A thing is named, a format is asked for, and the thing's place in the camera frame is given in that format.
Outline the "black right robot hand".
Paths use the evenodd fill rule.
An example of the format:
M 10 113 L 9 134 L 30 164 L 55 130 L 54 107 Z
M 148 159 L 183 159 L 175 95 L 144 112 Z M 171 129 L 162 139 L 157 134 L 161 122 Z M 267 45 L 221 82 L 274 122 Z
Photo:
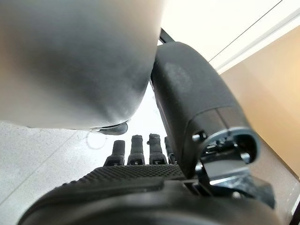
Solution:
M 151 84 L 173 163 L 106 164 L 46 193 L 19 224 L 280 224 L 271 184 L 248 167 L 258 135 L 213 67 L 170 42 L 157 49 Z

